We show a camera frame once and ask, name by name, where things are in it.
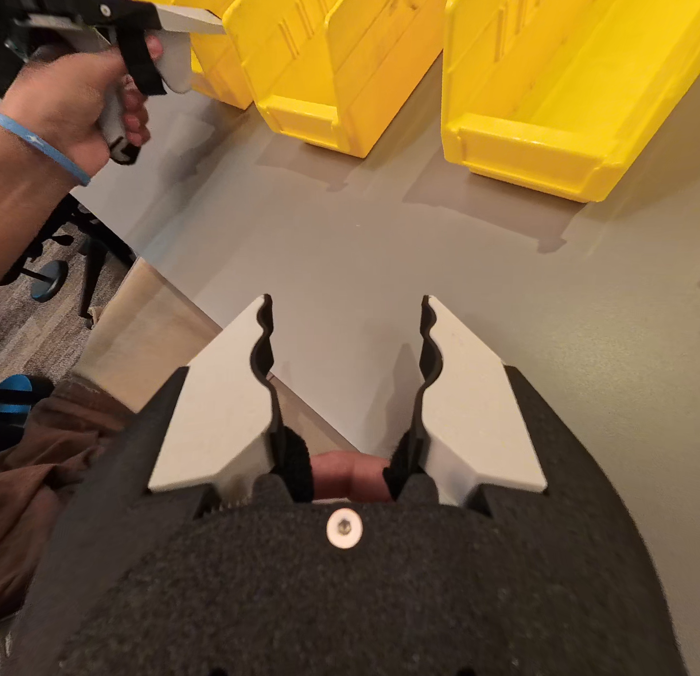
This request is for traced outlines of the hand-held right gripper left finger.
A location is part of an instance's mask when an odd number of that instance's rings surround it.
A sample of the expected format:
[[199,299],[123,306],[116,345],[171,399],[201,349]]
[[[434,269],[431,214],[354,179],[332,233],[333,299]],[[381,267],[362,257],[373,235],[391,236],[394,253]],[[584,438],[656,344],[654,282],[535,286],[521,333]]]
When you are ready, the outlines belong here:
[[285,426],[268,380],[274,328],[272,297],[260,295],[190,361],[149,491],[209,485],[234,504],[274,473],[294,502],[313,500],[309,451]]

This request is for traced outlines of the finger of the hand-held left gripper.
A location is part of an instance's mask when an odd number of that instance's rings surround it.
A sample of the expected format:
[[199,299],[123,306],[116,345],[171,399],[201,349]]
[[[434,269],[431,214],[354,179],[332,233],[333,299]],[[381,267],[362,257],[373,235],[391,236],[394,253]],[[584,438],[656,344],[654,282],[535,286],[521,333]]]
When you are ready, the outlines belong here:
[[201,8],[155,6],[160,29],[155,36],[163,52],[155,67],[170,91],[188,93],[191,89],[191,35],[225,35],[220,18]]

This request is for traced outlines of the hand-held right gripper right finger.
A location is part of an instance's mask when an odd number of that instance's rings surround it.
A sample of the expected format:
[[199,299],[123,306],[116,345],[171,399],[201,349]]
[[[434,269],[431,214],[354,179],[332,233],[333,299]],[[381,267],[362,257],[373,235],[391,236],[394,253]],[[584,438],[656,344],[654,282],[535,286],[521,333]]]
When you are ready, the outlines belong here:
[[398,500],[427,474],[438,498],[463,505],[482,485],[542,493],[547,480],[501,358],[435,296],[421,302],[423,339],[407,433],[383,477]]

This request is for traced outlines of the yellow plastic bin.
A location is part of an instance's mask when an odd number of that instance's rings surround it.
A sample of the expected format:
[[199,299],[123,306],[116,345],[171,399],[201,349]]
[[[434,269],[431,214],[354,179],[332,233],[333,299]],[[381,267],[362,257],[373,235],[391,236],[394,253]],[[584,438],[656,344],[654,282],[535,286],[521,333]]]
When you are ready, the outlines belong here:
[[365,158],[439,56],[447,0],[234,0],[223,24],[275,132]]
[[444,156],[608,197],[699,76],[699,0],[447,0]]
[[[220,19],[235,0],[142,0],[156,4],[203,8]],[[201,94],[241,110],[253,102],[241,62],[226,35],[191,36],[192,87]]]

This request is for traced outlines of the person's left forearm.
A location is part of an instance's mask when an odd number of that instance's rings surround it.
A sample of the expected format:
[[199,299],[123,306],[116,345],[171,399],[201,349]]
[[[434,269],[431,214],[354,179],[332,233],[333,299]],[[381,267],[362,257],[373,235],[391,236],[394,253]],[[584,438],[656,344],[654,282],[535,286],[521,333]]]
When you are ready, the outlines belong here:
[[1,275],[36,237],[74,176],[16,134],[1,130]]

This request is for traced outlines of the grey desk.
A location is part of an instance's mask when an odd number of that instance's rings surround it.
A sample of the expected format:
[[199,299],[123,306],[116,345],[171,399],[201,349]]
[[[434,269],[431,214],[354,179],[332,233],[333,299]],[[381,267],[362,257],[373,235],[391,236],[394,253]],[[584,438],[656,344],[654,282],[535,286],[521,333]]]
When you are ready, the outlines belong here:
[[698,675],[699,85],[581,205],[446,162],[440,63],[364,160],[170,93],[135,166],[75,194],[220,326],[270,294],[276,377],[364,452],[408,426],[437,296],[606,472]]

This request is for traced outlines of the person's left hand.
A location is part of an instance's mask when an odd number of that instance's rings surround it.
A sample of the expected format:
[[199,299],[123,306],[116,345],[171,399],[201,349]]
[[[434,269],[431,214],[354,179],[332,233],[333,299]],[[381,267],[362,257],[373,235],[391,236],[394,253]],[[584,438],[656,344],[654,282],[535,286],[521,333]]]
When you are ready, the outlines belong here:
[[146,97],[127,74],[117,48],[26,64],[2,99],[1,116],[45,141],[91,179],[110,159],[98,126],[109,92],[121,95],[127,142],[144,146],[151,138]]

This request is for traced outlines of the person's right hand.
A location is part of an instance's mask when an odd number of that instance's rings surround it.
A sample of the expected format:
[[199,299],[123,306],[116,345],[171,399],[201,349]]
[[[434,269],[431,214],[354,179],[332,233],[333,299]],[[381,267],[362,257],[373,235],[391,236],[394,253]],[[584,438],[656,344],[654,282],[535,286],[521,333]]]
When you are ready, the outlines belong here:
[[384,480],[386,458],[360,452],[331,451],[310,457],[314,501],[391,502]]

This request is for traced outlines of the person's beige trousers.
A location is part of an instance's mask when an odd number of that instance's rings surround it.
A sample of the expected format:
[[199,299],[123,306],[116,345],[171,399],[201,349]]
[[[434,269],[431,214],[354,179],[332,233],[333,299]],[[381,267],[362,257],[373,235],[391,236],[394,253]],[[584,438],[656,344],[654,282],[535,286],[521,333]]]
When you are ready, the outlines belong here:
[[[74,375],[106,391],[135,415],[220,332],[200,309],[138,259],[97,320]],[[284,424],[304,440],[311,456],[357,451],[278,379],[269,381],[279,398]]]

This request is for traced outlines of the blue wristband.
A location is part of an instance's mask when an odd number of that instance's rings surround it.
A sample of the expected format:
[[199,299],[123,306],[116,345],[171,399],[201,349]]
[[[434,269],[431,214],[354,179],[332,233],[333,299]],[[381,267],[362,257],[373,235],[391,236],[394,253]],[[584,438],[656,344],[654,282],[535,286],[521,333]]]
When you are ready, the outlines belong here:
[[57,148],[48,144],[46,140],[38,136],[35,132],[22,126],[16,120],[13,120],[5,114],[1,114],[1,128],[10,132],[15,137],[22,139],[29,146],[54,161],[73,177],[77,185],[82,187],[89,186],[91,176]]

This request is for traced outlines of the person's brown sweater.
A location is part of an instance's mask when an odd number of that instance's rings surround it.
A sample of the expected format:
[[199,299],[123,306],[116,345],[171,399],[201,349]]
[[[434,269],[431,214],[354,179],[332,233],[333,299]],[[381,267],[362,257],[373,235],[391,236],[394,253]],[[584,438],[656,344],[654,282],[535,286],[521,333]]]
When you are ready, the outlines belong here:
[[18,611],[58,517],[134,413],[90,381],[71,377],[30,412],[1,453],[1,618]]

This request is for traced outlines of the bright blue object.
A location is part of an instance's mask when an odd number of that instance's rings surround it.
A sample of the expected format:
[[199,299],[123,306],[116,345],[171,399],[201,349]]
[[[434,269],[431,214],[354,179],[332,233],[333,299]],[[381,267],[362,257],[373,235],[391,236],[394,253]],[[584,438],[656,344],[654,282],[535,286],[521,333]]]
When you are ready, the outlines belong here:
[[14,374],[1,381],[1,452],[20,442],[30,412],[54,388],[39,375]]

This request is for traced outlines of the black office chair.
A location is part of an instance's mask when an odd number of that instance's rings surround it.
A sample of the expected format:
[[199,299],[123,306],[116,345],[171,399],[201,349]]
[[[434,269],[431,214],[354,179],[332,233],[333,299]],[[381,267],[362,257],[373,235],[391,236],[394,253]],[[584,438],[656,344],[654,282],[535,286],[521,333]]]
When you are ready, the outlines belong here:
[[10,285],[22,275],[31,279],[28,276],[31,269],[27,264],[33,263],[43,255],[45,242],[52,241],[64,247],[71,245],[74,242],[72,235],[58,234],[60,228],[69,224],[75,226],[83,235],[78,253],[85,259],[85,269],[78,313],[85,322],[85,326],[92,329],[98,319],[91,310],[92,298],[107,256],[109,254],[114,256],[119,263],[130,269],[136,260],[136,254],[118,235],[83,208],[71,194],[62,199],[46,219],[36,237],[1,278],[1,286]]

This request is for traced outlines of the round blue floor base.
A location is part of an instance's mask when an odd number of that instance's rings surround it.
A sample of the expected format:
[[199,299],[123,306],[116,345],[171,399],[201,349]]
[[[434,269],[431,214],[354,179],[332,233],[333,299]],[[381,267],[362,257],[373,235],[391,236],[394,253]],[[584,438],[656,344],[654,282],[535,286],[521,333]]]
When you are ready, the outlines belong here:
[[44,304],[54,298],[69,274],[69,264],[65,260],[51,260],[38,271],[29,271],[28,276],[33,280],[30,294],[38,304]]

